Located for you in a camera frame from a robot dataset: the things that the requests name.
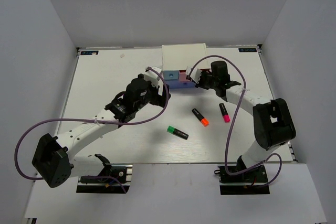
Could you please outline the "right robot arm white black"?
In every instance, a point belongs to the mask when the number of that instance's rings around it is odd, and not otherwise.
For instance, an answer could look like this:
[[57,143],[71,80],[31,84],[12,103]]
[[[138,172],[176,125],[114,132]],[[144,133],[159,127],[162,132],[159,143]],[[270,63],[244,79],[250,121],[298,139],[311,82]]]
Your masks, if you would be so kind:
[[225,154],[228,157],[229,141],[239,109],[253,117],[254,141],[249,149],[237,160],[236,171],[225,166],[226,173],[250,181],[256,175],[256,168],[263,165],[275,150],[296,137],[296,129],[286,101],[282,98],[263,98],[247,89],[246,80],[233,81],[228,73],[229,60],[222,58],[211,64],[211,70],[201,70],[197,66],[188,69],[187,75],[196,87],[212,89],[227,103],[236,105],[227,135]]

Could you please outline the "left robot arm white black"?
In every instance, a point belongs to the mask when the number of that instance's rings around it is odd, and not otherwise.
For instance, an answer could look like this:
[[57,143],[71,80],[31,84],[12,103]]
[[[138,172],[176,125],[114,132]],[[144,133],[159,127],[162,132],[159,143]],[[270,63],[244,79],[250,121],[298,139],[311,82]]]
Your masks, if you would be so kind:
[[37,145],[32,165],[49,187],[63,184],[77,168],[75,156],[86,146],[123,125],[133,125],[132,120],[147,104],[166,109],[170,98],[169,88],[164,86],[159,94],[162,70],[149,67],[139,74],[107,104],[93,119],[80,119],[80,125],[68,132],[51,136],[43,135]]

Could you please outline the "pink drawer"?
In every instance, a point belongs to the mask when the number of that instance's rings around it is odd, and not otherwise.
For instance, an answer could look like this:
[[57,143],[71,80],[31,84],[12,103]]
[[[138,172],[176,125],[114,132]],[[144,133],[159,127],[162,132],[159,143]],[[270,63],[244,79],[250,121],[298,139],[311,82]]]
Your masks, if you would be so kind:
[[195,83],[187,79],[186,70],[180,70],[178,72],[178,75],[179,75],[179,79],[177,82],[178,88],[194,88],[195,87]]

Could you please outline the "light blue drawer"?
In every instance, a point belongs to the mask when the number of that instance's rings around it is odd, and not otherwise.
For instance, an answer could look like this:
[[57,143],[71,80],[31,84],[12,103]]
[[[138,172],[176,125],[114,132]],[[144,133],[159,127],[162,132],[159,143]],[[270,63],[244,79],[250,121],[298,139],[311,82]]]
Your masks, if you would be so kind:
[[163,71],[164,80],[178,80],[179,79],[179,71],[178,70],[164,70]]

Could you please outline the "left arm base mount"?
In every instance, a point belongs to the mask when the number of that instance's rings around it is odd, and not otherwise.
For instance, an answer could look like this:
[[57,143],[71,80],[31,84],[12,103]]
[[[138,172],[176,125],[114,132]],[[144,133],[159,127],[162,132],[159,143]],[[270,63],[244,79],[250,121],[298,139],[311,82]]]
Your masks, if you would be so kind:
[[99,175],[80,177],[76,193],[126,194],[131,185],[132,170],[131,164],[106,164]]

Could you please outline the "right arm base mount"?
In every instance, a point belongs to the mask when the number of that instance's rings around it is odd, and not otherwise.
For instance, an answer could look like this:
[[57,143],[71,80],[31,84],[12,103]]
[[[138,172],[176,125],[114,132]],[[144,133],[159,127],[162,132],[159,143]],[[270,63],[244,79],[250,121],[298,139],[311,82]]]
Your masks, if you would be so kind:
[[257,167],[247,173],[230,176],[225,171],[225,166],[214,170],[214,175],[219,178],[221,195],[269,195],[268,177],[264,166]]

